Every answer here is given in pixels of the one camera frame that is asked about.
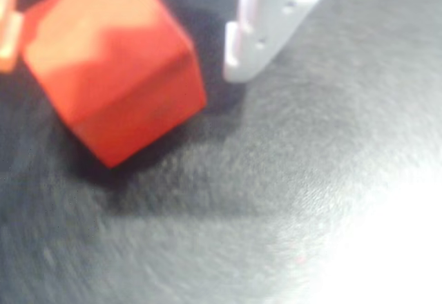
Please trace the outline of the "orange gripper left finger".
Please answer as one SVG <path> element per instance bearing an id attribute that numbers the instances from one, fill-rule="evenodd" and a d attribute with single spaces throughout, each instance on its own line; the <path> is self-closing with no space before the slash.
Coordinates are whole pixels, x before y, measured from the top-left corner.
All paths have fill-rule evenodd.
<path id="1" fill-rule="evenodd" d="M 9 73 L 17 62 L 23 13 L 17 10 L 17 0 L 1 0 L 1 72 Z"/>

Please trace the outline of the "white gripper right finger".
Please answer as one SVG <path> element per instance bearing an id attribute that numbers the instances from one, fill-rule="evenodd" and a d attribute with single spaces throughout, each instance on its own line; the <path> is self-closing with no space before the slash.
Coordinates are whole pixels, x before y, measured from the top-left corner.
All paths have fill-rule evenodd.
<path id="1" fill-rule="evenodd" d="M 284 48 L 320 0 L 238 0 L 225 25 L 223 77 L 248 82 Z"/>

